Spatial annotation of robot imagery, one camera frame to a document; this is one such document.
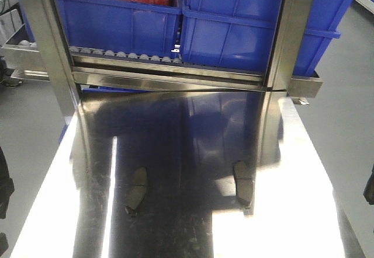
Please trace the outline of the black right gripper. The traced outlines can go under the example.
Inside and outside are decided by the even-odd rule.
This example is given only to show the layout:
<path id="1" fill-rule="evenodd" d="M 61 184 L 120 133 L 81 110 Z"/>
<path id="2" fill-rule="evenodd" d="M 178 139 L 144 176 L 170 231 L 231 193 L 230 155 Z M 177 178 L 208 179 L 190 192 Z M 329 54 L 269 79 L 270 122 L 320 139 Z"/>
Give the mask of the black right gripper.
<path id="1" fill-rule="evenodd" d="M 369 176 L 369 179 L 366 183 L 365 189 L 363 191 L 363 196 L 369 205 L 374 205 L 374 168 Z"/>

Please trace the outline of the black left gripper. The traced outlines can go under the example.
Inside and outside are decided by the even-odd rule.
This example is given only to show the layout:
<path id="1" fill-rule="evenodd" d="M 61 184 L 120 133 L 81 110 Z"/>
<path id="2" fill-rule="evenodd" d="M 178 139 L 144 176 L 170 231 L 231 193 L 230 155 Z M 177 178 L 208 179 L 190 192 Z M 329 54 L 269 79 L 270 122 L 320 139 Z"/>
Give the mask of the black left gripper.
<path id="1" fill-rule="evenodd" d="M 1 149 L 1 219 L 6 218 L 10 197 L 14 192 L 14 183 L 9 175 L 8 164 Z"/>

